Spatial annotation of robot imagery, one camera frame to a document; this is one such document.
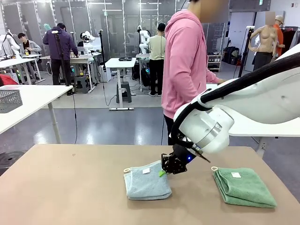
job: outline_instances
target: beige hat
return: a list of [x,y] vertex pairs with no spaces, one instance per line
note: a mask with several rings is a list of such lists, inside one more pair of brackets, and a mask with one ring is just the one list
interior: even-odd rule
[[275,17],[275,20],[280,21],[282,24],[284,24],[284,21],[285,21],[282,15],[277,15],[277,16]]

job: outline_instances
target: light blue folded towel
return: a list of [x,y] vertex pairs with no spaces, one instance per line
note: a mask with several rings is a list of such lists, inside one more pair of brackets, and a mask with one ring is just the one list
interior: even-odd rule
[[160,161],[141,167],[131,167],[130,172],[124,174],[126,193],[131,200],[165,199],[172,194],[167,175],[159,177],[162,170]]

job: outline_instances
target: mesh crate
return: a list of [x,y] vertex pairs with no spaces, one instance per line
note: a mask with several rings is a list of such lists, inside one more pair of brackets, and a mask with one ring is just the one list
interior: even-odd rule
[[0,113],[8,113],[22,105],[19,90],[0,90]]

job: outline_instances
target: bottle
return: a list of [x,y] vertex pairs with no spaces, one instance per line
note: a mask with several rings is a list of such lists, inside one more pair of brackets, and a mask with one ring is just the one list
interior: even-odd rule
[[80,75],[80,76],[83,76],[84,74],[83,74],[83,71],[81,70],[80,67],[79,67],[79,70],[80,70],[79,75]]

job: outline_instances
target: green towel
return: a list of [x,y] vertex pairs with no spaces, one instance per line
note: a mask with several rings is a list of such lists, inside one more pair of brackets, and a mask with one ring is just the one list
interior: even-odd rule
[[[239,173],[240,178],[232,173]],[[275,208],[277,203],[264,182],[249,168],[219,168],[214,178],[224,201],[233,205]]]

